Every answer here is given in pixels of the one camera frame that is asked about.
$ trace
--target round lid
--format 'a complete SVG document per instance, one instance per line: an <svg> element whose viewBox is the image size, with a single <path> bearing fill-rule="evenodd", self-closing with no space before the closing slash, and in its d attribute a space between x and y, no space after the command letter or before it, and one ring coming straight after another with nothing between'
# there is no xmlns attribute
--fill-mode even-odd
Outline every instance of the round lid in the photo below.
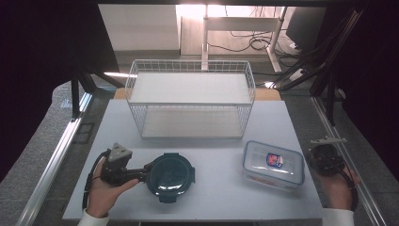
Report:
<svg viewBox="0 0 399 226"><path fill-rule="evenodd" d="M164 153L153 161L147 177L147 188L163 203L176 202L176 198L195 182L195 169L178 153Z"/></svg>

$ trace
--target desk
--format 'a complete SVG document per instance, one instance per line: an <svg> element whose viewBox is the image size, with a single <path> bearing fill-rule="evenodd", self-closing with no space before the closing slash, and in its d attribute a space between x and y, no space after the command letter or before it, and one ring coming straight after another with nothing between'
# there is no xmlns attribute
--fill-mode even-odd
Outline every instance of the desk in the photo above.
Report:
<svg viewBox="0 0 399 226"><path fill-rule="evenodd" d="M308 167L295 192L261 186L242 175L242 154L249 140L300 151L282 101L256 101L243 139L142 139L125 100L111 100L64 219L82 216L86 177L94 159L118 142L133 151L127 168L142 168L155 157L178 152L196 168L194 183L176 203L164 204L143 184L118 199L110 217L134 221L260 221L321 218L321 203Z"/></svg>

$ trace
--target human hand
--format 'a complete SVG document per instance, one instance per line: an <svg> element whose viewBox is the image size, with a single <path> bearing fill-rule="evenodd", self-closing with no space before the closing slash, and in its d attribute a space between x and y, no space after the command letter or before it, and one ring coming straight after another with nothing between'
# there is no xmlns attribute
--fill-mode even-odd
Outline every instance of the human hand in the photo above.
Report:
<svg viewBox="0 0 399 226"><path fill-rule="evenodd" d="M109 183L102 181L100 175L104 162L105 159L98 164L94 171L91 188L88 193L88 208L86 212L95 218L106 217L108 211L117 201L118 196L138 184L137 179L128 181L122 186L111 186Z"/></svg>
<svg viewBox="0 0 399 226"><path fill-rule="evenodd" d="M345 172L349 178L352 174L355 186L360 183L360 178L353 170L350 170L349 174L349 169L345 167L343 172ZM347 182L341 174L338 173L332 177L321 176L320 174L317 174L317 177L322 183L322 187L327 194L330 208L344 210L351 209L352 193Z"/></svg>

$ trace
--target sleeve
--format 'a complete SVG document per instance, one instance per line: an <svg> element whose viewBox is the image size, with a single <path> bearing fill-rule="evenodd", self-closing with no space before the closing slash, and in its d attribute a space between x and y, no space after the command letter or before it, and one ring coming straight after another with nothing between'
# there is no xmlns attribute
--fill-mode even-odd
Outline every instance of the sleeve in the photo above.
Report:
<svg viewBox="0 0 399 226"><path fill-rule="evenodd" d="M323 226L354 226L353 212L342 209L323 209Z"/></svg>
<svg viewBox="0 0 399 226"><path fill-rule="evenodd" d="M83 216L79 221L77 226L106 226L108 223L109 217L106 218L94 218L90 216L86 209L83 211Z"/></svg>

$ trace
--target wire basket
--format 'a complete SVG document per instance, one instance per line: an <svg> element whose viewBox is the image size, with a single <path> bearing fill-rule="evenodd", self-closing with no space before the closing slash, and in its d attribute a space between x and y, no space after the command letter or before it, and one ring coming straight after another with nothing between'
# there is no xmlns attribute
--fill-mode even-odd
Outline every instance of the wire basket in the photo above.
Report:
<svg viewBox="0 0 399 226"><path fill-rule="evenodd" d="M125 92L142 137L240 138L255 83L247 61L138 59Z"/></svg>

